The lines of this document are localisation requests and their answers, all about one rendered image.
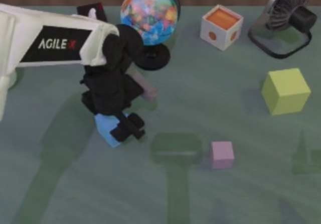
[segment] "red letter x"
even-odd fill
[[[76,46],[76,40],[70,40],[68,43],[68,48],[75,49],[75,46]]]

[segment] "orange circle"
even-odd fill
[[[209,37],[210,37],[213,41],[216,40],[216,35],[215,35],[214,32],[209,32]]]
[[[231,38],[230,38],[231,41],[233,41],[236,38],[236,34],[237,34],[237,32],[233,32],[233,34],[231,35]]]

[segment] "green table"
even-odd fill
[[[115,150],[104,142],[79,101],[81,66],[25,69],[0,123],[1,223],[320,223],[320,21],[307,48],[276,60],[246,36],[262,7],[231,7],[245,20],[225,52],[199,38],[209,9],[184,7],[175,44],[169,42],[171,63],[144,73],[159,95],[157,104],[134,103],[147,124],[140,142]],[[321,16],[321,8],[312,10]],[[118,7],[106,13],[119,22]],[[269,70],[292,67],[301,69],[312,95],[301,113],[271,117],[262,81]],[[190,168],[173,158],[156,163],[155,138],[161,146],[201,143],[203,158]],[[235,165],[211,170],[210,143],[223,140],[233,142]],[[178,190],[169,191],[174,185]],[[190,211],[183,209],[188,203]]]

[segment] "globe stand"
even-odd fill
[[[170,58],[171,54],[167,46],[158,44],[145,46],[134,62],[143,70],[156,71],[165,67],[170,62]]]

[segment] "blue block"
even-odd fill
[[[101,114],[97,114],[95,116],[97,130],[100,135],[105,139],[105,141],[112,147],[118,147],[121,142],[117,141],[111,134],[110,131],[117,127],[119,120],[115,116],[105,116]]]

